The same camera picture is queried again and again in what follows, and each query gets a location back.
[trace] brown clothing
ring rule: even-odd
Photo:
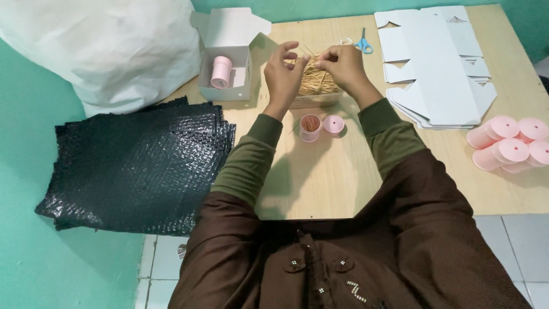
[[[260,221],[211,192],[169,308],[530,308],[472,214],[429,150],[351,219]]]

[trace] bubble wrap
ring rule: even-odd
[[[220,106],[186,97],[58,126],[58,159],[35,212],[57,230],[188,235],[235,129]]]

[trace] green wall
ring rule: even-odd
[[[56,232],[33,212],[57,157],[54,126],[84,117],[68,82],[0,40],[0,308],[132,307],[143,235]]]
[[[273,23],[341,16],[373,14],[394,9],[438,5],[501,3],[532,62],[549,55],[548,0],[192,0],[194,9],[208,13],[212,8],[250,7]]]
[[[252,7],[272,22],[491,0],[194,0],[199,12]],[[549,1],[502,0],[532,61],[547,55]],[[54,126],[84,118],[70,84],[0,41],[0,307],[131,308],[142,235],[56,232],[33,213],[56,159]]]

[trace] ribbed cuff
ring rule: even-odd
[[[248,136],[276,148],[281,133],[282,123],[280,121],[271,116],[259,114],[254,122],[254,125],[250,128]]]
[[[387,98],[361,110],[358,113],[358,119],[366,137],[372,137],[402,122]]]

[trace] white sack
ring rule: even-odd
[[[130,113],[198,75],[193,10],[190,0],[0,0],[0,38],[71,82],[88,117]]]

